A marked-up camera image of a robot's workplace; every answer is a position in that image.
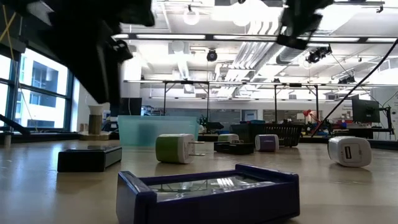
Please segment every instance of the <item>usb port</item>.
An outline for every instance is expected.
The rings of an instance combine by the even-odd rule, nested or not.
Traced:
[[[346,151],[346,159],[352,159],[351,155],[351,148],[349,146],[344,147],[344,150]]]

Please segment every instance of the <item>purple and white cube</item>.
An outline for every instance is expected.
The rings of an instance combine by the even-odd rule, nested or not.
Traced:
[[[279,148],[279,138],[276,134],[259,134],[255,142],[256,150],[259,152],[275,152]]]

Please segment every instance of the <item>computer monitor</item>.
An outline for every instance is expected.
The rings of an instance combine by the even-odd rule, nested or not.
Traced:
[[[360,123],[380,123],[380,109],[377,101],[352,100],[353,121]]]

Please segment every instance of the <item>translucent storage bin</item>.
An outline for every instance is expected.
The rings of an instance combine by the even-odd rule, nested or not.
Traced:
[[[155,146],[161,134],[193,134],[198,139],[196,117],[188,116],[119,116],[122,146]]]

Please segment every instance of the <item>beige table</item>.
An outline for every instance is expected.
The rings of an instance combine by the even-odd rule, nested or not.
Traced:
[[[364,169],[332,163],[326,145],[299,144],[276,154],[217,154],[212,144],[199,145],[189,165],[158,163],[153,149],[125,149],[122,163],[104,173],[57,173],[58,152],[108,142],[46,142],[0,148],[0,223],[116,224],[116,180],[119,170],[138,176],[184,174],[254,164],[300,175],[302,214],[289,223],[398,223],[398,152],[374,150]]]

